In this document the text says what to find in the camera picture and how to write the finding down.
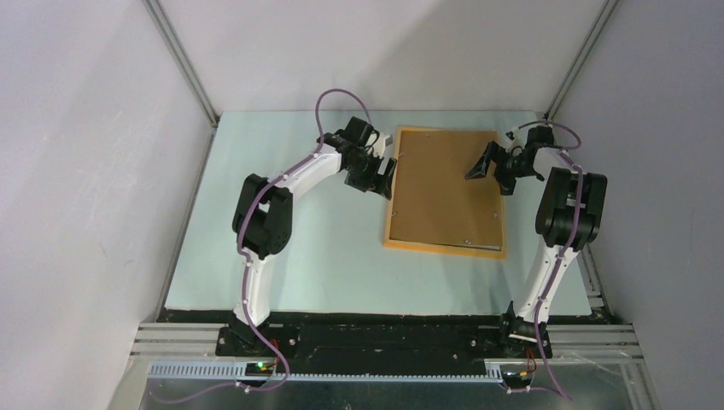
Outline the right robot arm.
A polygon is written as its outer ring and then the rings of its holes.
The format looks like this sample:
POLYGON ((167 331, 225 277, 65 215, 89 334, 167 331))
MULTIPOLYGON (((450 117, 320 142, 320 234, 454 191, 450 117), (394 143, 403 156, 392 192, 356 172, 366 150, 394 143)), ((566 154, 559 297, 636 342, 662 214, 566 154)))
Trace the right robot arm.
POLYGON ((499 351, 518 357, 543 342, 550 307, 558 286, 577 255, 599 234, 608 179, 583 170, 570 156, 581 147, 559 143, 557 124, 536 120, 507 133, 509 143, 490 142, 476 164, 466 173, 471 179, 493 176, 502 196, 514 193, 519 179, 534 177, 544 183, 534 218, 538 249, 522 294, 511 301, 500 317, 496 335, 499 351))

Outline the right aluminium corner post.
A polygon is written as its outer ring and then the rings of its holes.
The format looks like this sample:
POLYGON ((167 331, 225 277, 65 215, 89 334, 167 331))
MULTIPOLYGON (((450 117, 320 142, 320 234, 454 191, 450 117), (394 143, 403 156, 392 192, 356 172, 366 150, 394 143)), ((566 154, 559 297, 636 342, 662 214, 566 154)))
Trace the right aluminium corner post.
POLYGON ((604 34, 605 29, 610 23, 616 11, 621 4, 620 0, 605 0, 599 12, 597 13, 593 24, 587 31, 581 46, 576 51, 575 56, 570 63, 561 83, 553 94, 553 98, 543 112, 543 118, 546 120, 554 120, 559 110, 563 106, 568 94, 573 89, 575 82, 580 76, 587 61, 593 55, 595 48, 604 34))

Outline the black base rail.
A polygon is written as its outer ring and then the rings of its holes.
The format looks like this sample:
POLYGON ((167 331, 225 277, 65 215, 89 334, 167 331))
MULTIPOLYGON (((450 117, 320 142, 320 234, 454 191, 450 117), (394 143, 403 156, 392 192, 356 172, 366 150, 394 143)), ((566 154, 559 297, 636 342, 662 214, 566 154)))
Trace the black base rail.
POLYGON ((273 312, 255 331, 230 319, 215 354, 276 366, 281 354, 297 375, 477 376, 495 359, 550 359, 550 338, 540 335, 506 315, 273 312))

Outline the aluminium corner post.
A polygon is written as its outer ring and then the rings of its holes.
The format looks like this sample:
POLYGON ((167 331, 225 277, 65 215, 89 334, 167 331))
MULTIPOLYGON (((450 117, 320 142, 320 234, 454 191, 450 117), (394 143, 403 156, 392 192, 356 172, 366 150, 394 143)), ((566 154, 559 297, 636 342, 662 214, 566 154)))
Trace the aluminium corner post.
POLYGON ((146 8, 150 19, 160 34, 161 40, 165 44, 171 58, 176 64, 186 85, 190 89, 192 96, 199 105, 208 124, 211 127, 217 127, 220 114, 213 107, 201 78, 186 52, 181 38, 179 37, 162 2, 159 0, 142 0, 142 4, 146 8))
POLYGON ((593 24, 587 31, 581 46, 576 51, 575 56, 570 63, 561 83, 553 94, 553 98, 543 112, 543 118, 546 120, 554 120, 559 110, 563 106, 568 94, 573 89, 575 82, 580 76, 587 61, 593 55, 595 48, 604 34, 605 29, 610 23, 616 11, 621 4, 620 0, 605 0, 599 12, 597 13, 593 24))

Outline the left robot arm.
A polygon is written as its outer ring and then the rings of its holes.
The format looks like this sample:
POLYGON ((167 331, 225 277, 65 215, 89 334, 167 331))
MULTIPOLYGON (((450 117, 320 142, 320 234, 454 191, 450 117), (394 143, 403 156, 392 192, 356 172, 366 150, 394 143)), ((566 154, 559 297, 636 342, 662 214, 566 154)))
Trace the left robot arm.
POLYGON ((233 312, 245 326, 236 343, 247 354, 263 354, 270 344, 269 331, 260 325, 271 313, 272 273, 277 256, 292 237, 295 202, 338 173, 345 173, 345 184, 355 190, 390 200, 397 160, 383 154, 392 142, 392 135, 352 117, 344 128, 321 134, 315 149, 279 176, 269 179, 251 173, 245 178, 232 230, 237 252, 244 259, 233 312))

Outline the left aluminium corner post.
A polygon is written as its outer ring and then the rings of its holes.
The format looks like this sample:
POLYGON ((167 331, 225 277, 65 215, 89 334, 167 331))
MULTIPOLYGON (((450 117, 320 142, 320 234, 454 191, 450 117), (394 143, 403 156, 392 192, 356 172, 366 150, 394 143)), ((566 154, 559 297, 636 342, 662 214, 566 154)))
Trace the left aluminium corner post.
POLYGON ((217 127, 220 114, 213 107, 201 78, 186 52, 181 38, 179 37, 162 2, 159 0, 142 0, 142 4, 146 8, 150 19, 160 34, 161 40, 165 44, 171 58, 176 64, 186 85, 190 89, 192 96, 199 105, 208 124, 211 127, 217 127))

